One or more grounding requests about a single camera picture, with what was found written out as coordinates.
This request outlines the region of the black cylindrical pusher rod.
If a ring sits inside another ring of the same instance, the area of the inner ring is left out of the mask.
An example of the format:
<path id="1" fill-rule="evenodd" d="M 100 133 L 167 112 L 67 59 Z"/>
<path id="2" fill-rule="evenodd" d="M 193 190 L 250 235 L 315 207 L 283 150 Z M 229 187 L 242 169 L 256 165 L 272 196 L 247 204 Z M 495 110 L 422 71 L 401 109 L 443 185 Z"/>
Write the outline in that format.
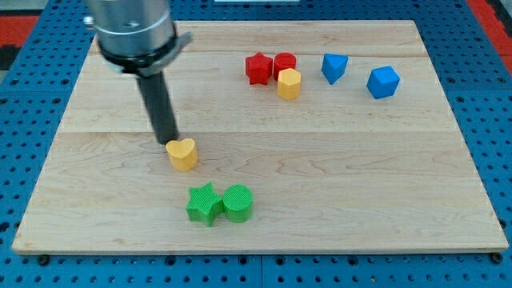
<path id="1" fill-rule="evenodd" d="M 176 140 L 179 132 L 163 72 L 137 78 L 137 84 L 157 142 Z"/>

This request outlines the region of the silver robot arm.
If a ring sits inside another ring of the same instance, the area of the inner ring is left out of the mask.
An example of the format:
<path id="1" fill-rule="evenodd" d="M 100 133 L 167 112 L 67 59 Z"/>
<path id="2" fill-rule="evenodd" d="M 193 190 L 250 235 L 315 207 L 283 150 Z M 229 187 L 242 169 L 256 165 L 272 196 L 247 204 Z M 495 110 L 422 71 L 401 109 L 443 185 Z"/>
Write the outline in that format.
<path id="1" fill-rule="evenodd" d="M 192 33 L 178 32 L 168 0 L 87 0 L 86 6 L 83 23 L 96 32 L 104 59 L 136 77 L 157 142 L 178 139 L 163 70 L 192 42 Z"/>

